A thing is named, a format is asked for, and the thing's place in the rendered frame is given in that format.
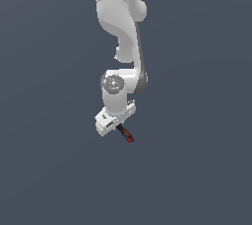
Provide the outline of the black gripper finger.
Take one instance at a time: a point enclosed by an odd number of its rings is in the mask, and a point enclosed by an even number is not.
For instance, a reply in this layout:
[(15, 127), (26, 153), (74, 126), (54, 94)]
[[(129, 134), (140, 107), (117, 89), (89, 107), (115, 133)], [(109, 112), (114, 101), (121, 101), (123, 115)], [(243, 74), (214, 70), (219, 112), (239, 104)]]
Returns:
[(128, 133), (128, 131), (126, 129), (124, 129), (122, 127), (121, 124), (119, 124), (118, 126), (116, 126), (116, 128), (120, 131), (120, 133), (125, 138), (125, 140), (129, 140), (131, 138), (131, 135)]

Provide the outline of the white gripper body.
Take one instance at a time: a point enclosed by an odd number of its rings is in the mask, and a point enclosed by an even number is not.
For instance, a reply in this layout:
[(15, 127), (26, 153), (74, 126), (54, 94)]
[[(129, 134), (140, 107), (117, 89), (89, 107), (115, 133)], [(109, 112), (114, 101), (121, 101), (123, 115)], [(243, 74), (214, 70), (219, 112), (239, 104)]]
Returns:
[(103, 137), (111, 130), (115, 130), (119, 124), (123, 124), (131, 115), (136, 112), (135, 100), (127, 102), (126, 111), (119, 116), (111, 116), (103, 107), (101, 111), (94, 117), (97, 132)]

